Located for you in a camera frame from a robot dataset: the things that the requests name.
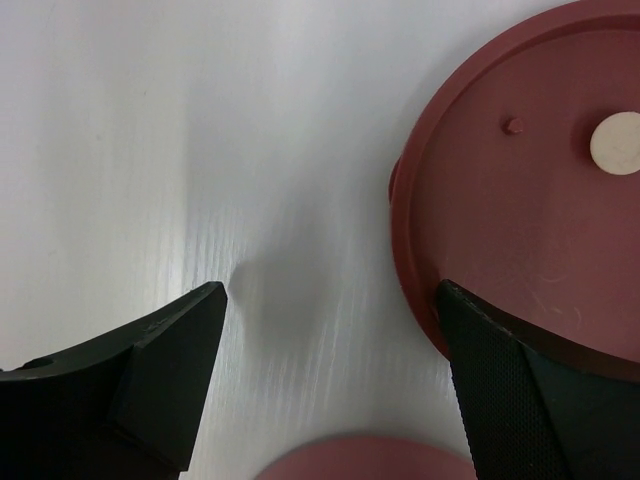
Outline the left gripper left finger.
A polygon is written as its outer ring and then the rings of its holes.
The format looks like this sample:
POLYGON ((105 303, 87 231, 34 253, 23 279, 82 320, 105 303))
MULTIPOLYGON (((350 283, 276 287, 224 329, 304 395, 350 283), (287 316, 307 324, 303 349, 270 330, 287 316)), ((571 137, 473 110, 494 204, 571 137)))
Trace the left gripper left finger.
POLYGON ((208 282, 1 375, 5 479, 176 479, 190 465, 228 297, 208 282))

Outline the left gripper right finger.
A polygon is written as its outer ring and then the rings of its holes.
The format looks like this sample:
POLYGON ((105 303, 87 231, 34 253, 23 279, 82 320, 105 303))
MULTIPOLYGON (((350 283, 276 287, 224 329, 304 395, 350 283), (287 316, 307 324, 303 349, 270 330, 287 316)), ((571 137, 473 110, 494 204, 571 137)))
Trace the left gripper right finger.
POLYGON ((480 479, 636 479, 639 365, 510 315, 458 284, 439 323, 480 479))

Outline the pink steel pot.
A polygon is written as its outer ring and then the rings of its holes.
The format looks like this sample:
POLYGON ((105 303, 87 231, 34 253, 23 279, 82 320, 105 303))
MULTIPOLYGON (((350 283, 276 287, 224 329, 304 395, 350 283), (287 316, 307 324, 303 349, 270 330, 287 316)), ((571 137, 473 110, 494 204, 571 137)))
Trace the pink steel pot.
POLYGON ((472 463, 413 440, 346 435, 308 443, 265 467, 259 479, 474 479, 472 463))

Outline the dark red lid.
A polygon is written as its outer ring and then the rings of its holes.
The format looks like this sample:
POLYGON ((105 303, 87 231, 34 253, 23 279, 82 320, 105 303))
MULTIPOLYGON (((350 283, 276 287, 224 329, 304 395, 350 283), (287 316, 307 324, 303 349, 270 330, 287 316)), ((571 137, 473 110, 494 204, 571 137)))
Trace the dark red lid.
POLYGON ((639 107, 639 5, 577 1, 469 57, 411 132, 389 185, 392 251, 423 332, 447 352, 449 279, 576 343, 639 358, 639 177, 602 171, 596 127, 639 107))

